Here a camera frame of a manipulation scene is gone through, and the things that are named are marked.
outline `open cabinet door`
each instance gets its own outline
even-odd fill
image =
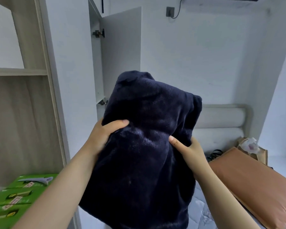
[[[141,7],[101,19],[104,95],[109,99],[118,76],[141,69]]]

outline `hand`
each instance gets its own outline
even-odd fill
[[[129,124],[128,120],[117,120],[102,126],[102,121],[103,118],[95,124],[88,140],[83,145],[83,149],[88,150],[93,155],[99,154],[99,152],[105,146],[111,133],[118,129],[124,128]]]
[[[193,136],[191,138],[192,144],[190,147],[183,145],[173,136],[169,137],[169,142],[182,154],[186,164],[193,172],[195,179],[199,179],[205,172],[211,169],[201,145]]]

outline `upholstered headboard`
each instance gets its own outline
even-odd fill
[[[193,136],[205,153],[223,151],[235,146],[236,140],[246,135],[248,109],[244,105],[204,105]]]

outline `pillow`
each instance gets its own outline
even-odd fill
[[[285,177],[235,147],[209,164],[264,227],[286,229]]]

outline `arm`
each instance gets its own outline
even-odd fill
[[[96,123],[87,142],[12,229],[68,227],[84,194],[97,155],[111,133],[129,124],[124,120],[102,126],[101,122]]]
[[[260,229],[236,198],[210,168],[202,147],[192,137],[192,145],[184,146],[170,136],[170,143],[182,154],[201,186],[218,229]]]

